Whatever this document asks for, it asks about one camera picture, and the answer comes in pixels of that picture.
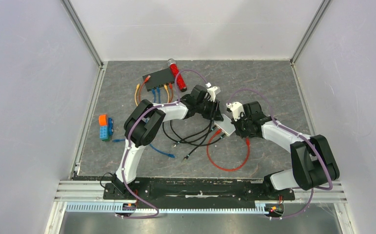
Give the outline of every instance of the gray tabletop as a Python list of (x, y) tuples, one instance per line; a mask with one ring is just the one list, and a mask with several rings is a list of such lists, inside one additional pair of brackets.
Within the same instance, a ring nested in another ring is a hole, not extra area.
[[(96, 109), (86, 138), (80, 164), (80, 176), (100, 176), (105, 172), (114, 172), (120, 164), (124, 150), (124, 142), (104, 142), (99, 139), (98, 117), (107, 114), (115, 121), (114, 139), (124, 138), (124, 121), (134, 110), (134, 93), (138, 83), (142, 83), (142, 75), (166, 68), (166, 61), (110, 61), (101, 86)], [(182, 69), (194, 69), (203, 74), (213, 85), (221, 88), (217, 98), (221, 102), (223, 113), (229, 96), (240, 88), (253, 88), (261, 91), (274, 108), (275, 117), (281, 123), (303, 133), (309, 133), (297, 86), (288, 61), (178, 61)], [(194, 73), (183, 74), (188, 92), (196, 84), (204, 85)], [(153, 101), (152, 93), (142, 90), (142, 99)], [(161, 100), (166, 101), (165, 90), (161, 89)], [(257, 95), (250, 92), (239, 93), (235, 101), (248, 103), (259, 101), (263, 111), (268, 115), (268, 107)], [(209, 121), (200, 115), (187, 120), (176, 120), (175, 130), (182, 137), (205, 128)], [(175, 154), (169, 158), (146, 147), (140, 160), (138, 176), (158, 177), (227, 177), (227, 178), (262, 178), (265, 175), (291, 168), (288, 152), (264, 139), (251, 139), (251, 153), (248, 162), (236, 172), (225, 172), (214, 167), (206, 156), (205, 147), (197, 149), (189, 159), (182, 159), (193, 146), (179, 145), (171, 148), (173, 142), (165, 137), (162, 130), (152, 144), (167, 153)], [(246, 157), (245, 140), (236, 135), (226, 137), (210, 146), (210, 153), (221, 167), (239, 166)]]

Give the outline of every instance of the white wall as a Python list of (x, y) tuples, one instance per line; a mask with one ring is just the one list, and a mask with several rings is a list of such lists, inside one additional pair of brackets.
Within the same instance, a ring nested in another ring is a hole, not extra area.
[(289, 59), (321, 0), (72, 0), (103, 60)]
[(297, 61), (359, 233), (376, 233), (376, 2), (335, 0)]
[(0, 233), (44, 232), (96, 76), (59, 0), (0, 1)]

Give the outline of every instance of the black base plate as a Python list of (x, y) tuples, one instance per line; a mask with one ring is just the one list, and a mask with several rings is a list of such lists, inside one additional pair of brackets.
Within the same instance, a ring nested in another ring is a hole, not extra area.
[[(262, 180), (252, 179), (139, 177), (129, 187), (161, 209), (255, 208), (256, 200), (278, 201), (280, 195), (283, 200), (295, 200), (291, 189), (266, 195)], [(200, 194), (209, 197), (191, 197)], [(128, 192), (124, 195), (118, 193), (113, 184), (107, 183), (103, 199), (134, 198)], [(139, 202), (138, 207), (149, 208), (142, 202)]]
[(163, 87), (164, 84), (174, 83), (175, 77), (171, 69), (166, 68), (157, 72), (153, 72), (142, 76), (143, 81), (150, 75), (149, 80), (145, 83), (146, 90), (149, 92), (155, 87)]

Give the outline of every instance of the red flashlight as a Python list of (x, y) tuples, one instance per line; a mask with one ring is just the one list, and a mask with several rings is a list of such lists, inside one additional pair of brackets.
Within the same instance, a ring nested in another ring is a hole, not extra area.
[[(179, 70), (178, 70), (178, 67), (176, 66), (176, 62), (173, 58), (170, 58), (168, 60), (168, 66), (171, 69), (172, 74), (176, 78), (176, 75), (179, 73)], [(188, 88), (186, 88), (185, 82), (183, 81), (182, 75), (178, 76), (176, 83), (177, 83), (178, 88), (181, 92), (185, 92), (186, 90), (188, 90)]]

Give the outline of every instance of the blue cable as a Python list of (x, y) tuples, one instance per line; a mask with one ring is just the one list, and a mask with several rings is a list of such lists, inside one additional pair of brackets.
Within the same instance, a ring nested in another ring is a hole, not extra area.
[[(115, 139), (115, 140), (112, 140), (112, 142), (121, 142), (121, 141), (125, 141), (126, 139)], [(163, 152), (163, 151), (160, 151), (160, 150), (158, 150), (157, 148), (155, 148), (152, 144), (149, 144), (150, 145), (150, 147), (152, 147), (152, 149), (154, 149), (156, 152), (158, 152), (158, 153), (160, 153), (160, 154), (163, 154), (163, 155), (166, 155), (166, 156), (168, 156), (168, 157), (171, 157), (171, 158), (175, 158), (175, 155), (173, 155), (173, 154), (167, 154), (167, 153), (165, 153), (165, 152)]]
[(155, 93), (154, 88), (152, 89), (152, 93), (153, 93), (153, 103), (156, 103), (156, 93)]
[(175, 158), (175, 155), (173, 155), (173, 154), (167, 154), (167, 153), (165, 153), (165, 152), (163, 152), (163, 151), (160, 151), (160, 150), (158, 150), (157, 148), (155, 148), (152, 144), (149, 144), (149, 145), (150, 145), (150, 147), (152, 147), (152, 149), (154, 149), (156, 152), (158, 152), (158, 153), (160, 153), (160, 154), (163, 154), (163, 155), (166, 155), (166, 156), (171, 157), (171, 158)]
[(157, 92), (158, 92), (158, 98), (159, 98), (159, 104), (161, 104), (161, 102), (160, 102), (160, 88), (159, 87), (156, 87), (157, 89)]

